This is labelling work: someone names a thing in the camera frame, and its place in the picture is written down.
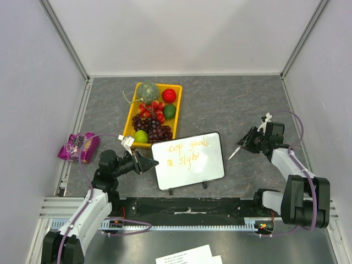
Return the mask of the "white whiteboard marker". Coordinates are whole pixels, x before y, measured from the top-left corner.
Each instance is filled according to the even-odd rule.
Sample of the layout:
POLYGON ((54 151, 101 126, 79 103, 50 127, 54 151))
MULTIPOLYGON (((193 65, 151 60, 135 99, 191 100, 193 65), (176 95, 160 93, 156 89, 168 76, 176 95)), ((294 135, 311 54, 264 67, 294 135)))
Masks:
POLYGON ((232 153, 231 155, 228 157, 228 160, 231 160, 241 149, 241 146, 237 147, 232 153))

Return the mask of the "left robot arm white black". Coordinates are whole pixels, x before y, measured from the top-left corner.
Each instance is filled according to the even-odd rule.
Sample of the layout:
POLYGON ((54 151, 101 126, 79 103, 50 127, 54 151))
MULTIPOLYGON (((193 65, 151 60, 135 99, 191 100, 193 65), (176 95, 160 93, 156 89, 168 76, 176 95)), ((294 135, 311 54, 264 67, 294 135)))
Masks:
POLYGON ((56 232, 48 232, 42 244, 41 263, 84 263, 87 248, 101 223, 122 211, 118 177, 129 172, 142 174, 159 165, 136 149, 118 157, 115 151, 100 154, 100 161, 82 204, 56 232))

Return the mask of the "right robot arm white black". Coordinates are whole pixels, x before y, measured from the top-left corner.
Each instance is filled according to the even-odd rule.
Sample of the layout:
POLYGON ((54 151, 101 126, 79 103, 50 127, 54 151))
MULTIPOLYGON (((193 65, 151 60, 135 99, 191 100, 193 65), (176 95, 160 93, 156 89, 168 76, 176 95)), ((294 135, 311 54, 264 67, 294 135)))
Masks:
POLYGON ((239 148, 254 154, 262 153, 286 181, 283 192, 258 189, 252 202, 253 213, 265 216, 271 210, 285 224, 310 228, 326 228, 330 213, 330 183, 317 177, 296 157, 290 145, 284 143, 283 123, 268 122, 253 126, 238 141, 239 148))

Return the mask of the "small whiteboard black frame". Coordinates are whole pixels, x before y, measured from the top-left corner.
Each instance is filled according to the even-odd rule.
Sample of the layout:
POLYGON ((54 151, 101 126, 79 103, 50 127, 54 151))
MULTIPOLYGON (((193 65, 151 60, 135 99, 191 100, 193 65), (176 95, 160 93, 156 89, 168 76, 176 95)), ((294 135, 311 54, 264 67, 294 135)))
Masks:
POLYGON ((225 176, 219 132, 193 135, 151 146, 158 188, 162 191, 225 176))

